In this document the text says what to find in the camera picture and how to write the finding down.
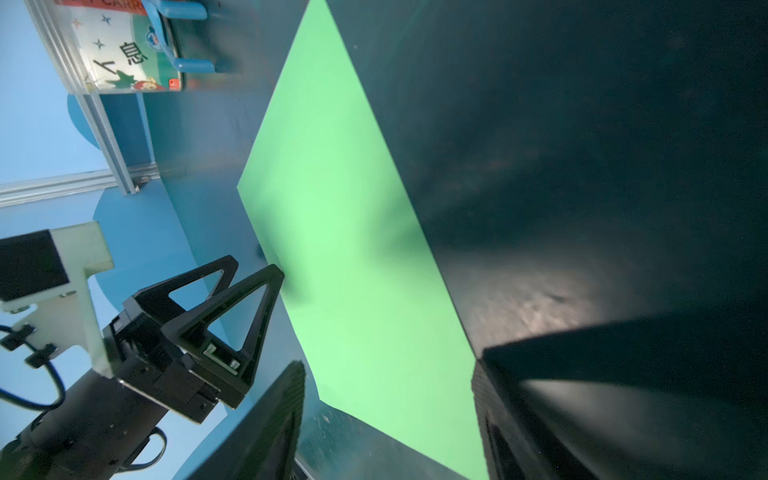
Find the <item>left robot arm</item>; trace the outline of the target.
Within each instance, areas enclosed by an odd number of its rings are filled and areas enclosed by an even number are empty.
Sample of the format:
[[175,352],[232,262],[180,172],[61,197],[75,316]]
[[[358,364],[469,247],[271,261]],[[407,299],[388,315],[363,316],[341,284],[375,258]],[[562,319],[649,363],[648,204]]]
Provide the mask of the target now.
[[[237,268],[225,256],[129,297],[105,329],[113,376],[90,370],[57,405],[43,407],[2,450],[2,478],[109,479],[136,471],[168,412],[201,423],[220,403],[237,407],[253,385],[284,280],[269,265],[234,283]],[[210,332],[257,292],[263,296],[240,349]]]

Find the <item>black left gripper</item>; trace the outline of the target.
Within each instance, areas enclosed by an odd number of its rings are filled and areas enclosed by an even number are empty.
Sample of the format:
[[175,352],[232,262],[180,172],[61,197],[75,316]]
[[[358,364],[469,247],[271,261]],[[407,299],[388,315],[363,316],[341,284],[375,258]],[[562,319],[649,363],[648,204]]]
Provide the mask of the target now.
[[[253,385],[284,273],[268,265],[231,285],[238,267],[226,255],[127,299],[103,329],[114,376],[198,424],[218,399],[239,406]],[[170,297],[215,273],[213,290],[192,309]]]

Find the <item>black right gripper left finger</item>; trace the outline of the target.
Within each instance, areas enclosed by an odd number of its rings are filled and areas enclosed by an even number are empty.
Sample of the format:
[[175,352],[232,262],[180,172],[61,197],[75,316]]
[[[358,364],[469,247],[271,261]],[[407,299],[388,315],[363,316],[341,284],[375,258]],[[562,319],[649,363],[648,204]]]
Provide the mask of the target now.
[[192,479],[289,479],[305,398],[302,362],[291,362]]

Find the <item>green square paper sheet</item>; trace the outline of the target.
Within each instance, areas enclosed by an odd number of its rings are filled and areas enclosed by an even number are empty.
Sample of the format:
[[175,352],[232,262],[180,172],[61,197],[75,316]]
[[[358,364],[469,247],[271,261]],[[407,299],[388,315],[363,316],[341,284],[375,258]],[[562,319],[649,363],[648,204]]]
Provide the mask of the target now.
[[238,192],[321,401],[486,478],[474,353],[324,1],[304,11]]

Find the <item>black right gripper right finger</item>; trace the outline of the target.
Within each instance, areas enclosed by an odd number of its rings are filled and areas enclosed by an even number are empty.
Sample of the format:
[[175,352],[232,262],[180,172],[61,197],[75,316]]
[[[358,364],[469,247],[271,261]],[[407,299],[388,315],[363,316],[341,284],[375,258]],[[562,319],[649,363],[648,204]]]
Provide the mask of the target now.
[[710,308],[486,349],[493,479],[763,479],[767,312]]

